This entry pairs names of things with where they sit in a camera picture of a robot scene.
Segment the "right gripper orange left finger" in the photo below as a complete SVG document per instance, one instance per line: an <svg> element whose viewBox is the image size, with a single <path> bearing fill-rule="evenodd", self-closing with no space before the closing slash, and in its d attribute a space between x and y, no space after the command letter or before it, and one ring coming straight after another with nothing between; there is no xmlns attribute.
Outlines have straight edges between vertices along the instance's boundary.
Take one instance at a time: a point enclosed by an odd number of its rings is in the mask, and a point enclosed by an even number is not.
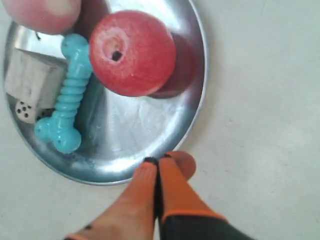
<svg viewBox="0 0 320 240"><path fill-rule="evenodd" d="M147 157L119 198L105 212L66 240L152 240L157 160Z"/></svg>

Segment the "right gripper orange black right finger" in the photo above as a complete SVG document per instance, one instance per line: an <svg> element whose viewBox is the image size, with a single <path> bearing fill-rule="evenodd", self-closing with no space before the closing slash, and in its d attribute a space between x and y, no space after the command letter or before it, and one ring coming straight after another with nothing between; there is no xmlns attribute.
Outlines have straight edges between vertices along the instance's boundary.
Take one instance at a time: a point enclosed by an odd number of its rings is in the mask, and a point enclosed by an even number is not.
<svg viewBox="0 0 320 240"><path fill-rule="evenodd" d="M158 161L162 211L158 214L162 240L249 240L217 212L213 211L189 185L180 168L192 163L185 152L166 153Z"/></svg>

